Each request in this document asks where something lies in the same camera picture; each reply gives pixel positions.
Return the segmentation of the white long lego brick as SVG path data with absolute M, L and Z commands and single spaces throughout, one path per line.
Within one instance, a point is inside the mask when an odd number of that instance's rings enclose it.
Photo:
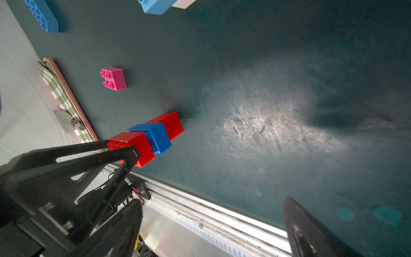
M 172 5 L 172 7 L 179 8 L 179 9 L 187 9 L 189 6 L 191 6 L 196 1 L 197 0 L 177 0 Z

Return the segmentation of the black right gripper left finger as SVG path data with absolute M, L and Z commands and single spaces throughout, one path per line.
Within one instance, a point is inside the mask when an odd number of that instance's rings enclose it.
M 97 232 L 68 253 L 69 257 L 131 257 L 142 222 L 142 206 L 133 200 Z

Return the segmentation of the small red lego cube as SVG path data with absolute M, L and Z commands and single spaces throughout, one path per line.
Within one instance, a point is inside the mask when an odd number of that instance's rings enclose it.
M 184 131 L 177 112 L 164 113 L 146 122 L 146 124 L 154 123 L 162 123 L 164 125 L 170 141 L 177 138 Z

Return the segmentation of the light blue small lego brick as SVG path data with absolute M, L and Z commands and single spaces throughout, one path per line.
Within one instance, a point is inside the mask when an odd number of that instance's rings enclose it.
M 151 15 L 164 14 L 177 0 L 138 0 L 144 13 Z

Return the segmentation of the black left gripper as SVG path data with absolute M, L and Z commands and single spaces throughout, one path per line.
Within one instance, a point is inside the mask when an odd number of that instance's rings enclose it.
M 90 237 L 140 159 L 133 147 L 103 151 L 109 140 L 36 149 L 1 166 L 2 256 L 64 257 Z M 122 161 L 91 196 L 92 181 Z

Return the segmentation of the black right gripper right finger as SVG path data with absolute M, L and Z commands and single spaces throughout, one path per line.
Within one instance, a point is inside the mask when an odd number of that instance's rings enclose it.
M 281 211 L 294 257 L 360 257 L 293 198 L 286 198 Z

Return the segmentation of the dark blue long lego brick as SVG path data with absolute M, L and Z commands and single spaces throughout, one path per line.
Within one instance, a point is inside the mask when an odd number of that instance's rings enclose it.
M 155 154 L 162 154 L 172 146 L 165 126 L 162 123 L 138 124 L 126 131 L 143 132 Z

